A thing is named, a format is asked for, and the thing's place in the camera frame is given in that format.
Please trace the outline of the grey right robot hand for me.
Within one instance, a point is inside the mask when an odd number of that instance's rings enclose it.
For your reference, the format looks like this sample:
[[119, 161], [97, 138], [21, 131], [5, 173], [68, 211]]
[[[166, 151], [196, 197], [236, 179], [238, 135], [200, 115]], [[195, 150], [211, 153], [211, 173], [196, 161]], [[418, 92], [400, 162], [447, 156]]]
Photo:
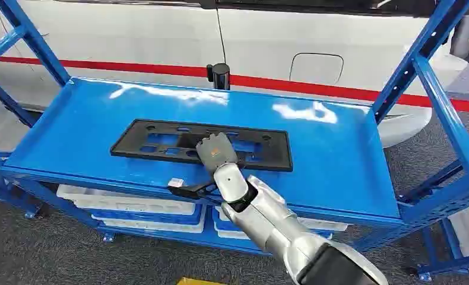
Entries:
[[211, 175], [226, 163], [237, 163], [237, 154], [227, 135], [223, 132], [210, 134], [196, 145], [201, 163]]

